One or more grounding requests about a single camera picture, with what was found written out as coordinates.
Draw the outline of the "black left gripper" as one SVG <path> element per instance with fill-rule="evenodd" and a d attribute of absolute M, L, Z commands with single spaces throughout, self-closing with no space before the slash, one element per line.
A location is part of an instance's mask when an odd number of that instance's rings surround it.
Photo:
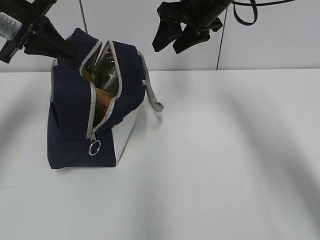
<path fill-rule="evenodd" d="M 55 0 L 0 2 L 0 36 L 6 39 L 0 50 L 2 62 L 9 63 L 21 49 L 27 55 L 75 57 L 75 48 L 67 43 L 46 17 L 55 3 Z"/>

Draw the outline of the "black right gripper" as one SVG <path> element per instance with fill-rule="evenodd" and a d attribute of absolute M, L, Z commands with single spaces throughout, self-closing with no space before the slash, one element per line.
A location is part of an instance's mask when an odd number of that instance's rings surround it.
<path fill-rule="evenodd" d="M 160 17 L 158 30 L 152 42 L 155 52 L 160 52 L 171 42 L 176 54 L 210 39 L 212 30 L 222 26 L 219 15 L 228 8 L 231 0 L 180 0 L 162 2 L 157 9 Z M 181 23 L 186 27 L 182 31 Z"/>

